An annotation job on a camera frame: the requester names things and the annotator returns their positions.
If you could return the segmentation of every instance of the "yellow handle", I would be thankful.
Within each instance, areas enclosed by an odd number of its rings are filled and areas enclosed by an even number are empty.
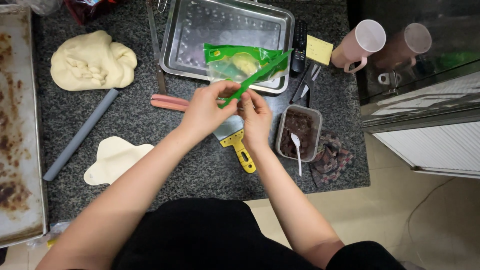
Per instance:
[[[248,173],[252,173],[257,168],[255,167],[255,164],[253,163],[253,160],[250,157],[250,154],[248,153],[247,149],[245,149],[243,142],[241,142],[242,139],[243,139],[243,129],[232,134],[230,137],[227,137],[221,140],[220,144],[223,147],[233,146],[243,169]]]

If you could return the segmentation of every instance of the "white plastic spoon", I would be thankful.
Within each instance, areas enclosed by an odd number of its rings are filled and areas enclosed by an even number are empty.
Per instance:
[[[297,135],[291,133],[290,134],[292,137],[292,141],[295,144],[295,147],[297,148],[297,157],[299,160],[299,175],[301,176],[301,161],[300,161],[300,139]]]

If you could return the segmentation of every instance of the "gray rolling pin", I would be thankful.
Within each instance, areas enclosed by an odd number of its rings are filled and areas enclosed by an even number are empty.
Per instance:
[[[110,89],[107,95],[103,98],[100,104],[97,106],[95,111],[92,112],[90,117],[88,117],[87,121],[83,124],[80,130],[75,134],[73,139],[68,143],[67,147],[63,150],[60,156],[55,160],[53,165],[47,171],[47,173],[43,176],[44,180],[52,181],[60,170],[65,166],[67,161],[73,155],[73,153],[77,150],[80,144],[85,140],[88,133],[92,130],[98,120],[102,117],[105,111],[108,109],[110,104],[112,104],[113,100],[117,97],[119,92],[115,89]]]

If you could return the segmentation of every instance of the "person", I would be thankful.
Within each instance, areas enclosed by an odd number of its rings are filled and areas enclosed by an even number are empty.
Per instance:
[[[36,269],[404,269],[378,243],[343,244],[270,149],[272,112],[260,95],[248,89],[219,109],[217,98],[239,87],[197,89],[180,125],[92,201]],[[266,238],[241,201],[184,198],[146,213],[182,157],[233,114],[292,249]]]

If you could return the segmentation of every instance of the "yellow sticky note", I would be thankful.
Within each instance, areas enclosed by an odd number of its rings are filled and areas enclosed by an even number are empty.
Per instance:
[[[307,35],[307,58],[328,66],[330,57],[332,56],[332,50],[333,44]]]

